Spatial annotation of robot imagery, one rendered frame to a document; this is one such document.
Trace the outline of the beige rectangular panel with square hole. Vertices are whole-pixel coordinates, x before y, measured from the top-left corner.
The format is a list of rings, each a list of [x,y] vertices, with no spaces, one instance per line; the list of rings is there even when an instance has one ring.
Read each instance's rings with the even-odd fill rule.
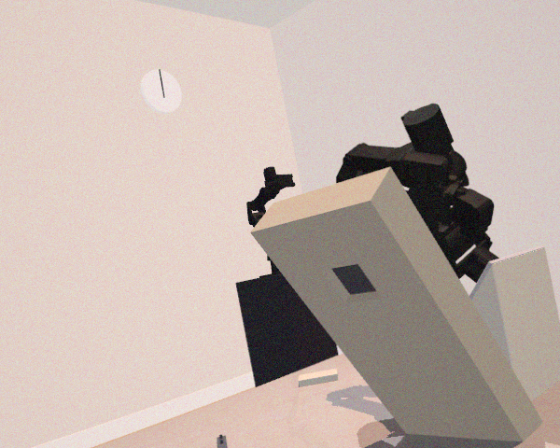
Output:
[[[391,166],[250,233],[406,434],[524,442],[543,423]]]

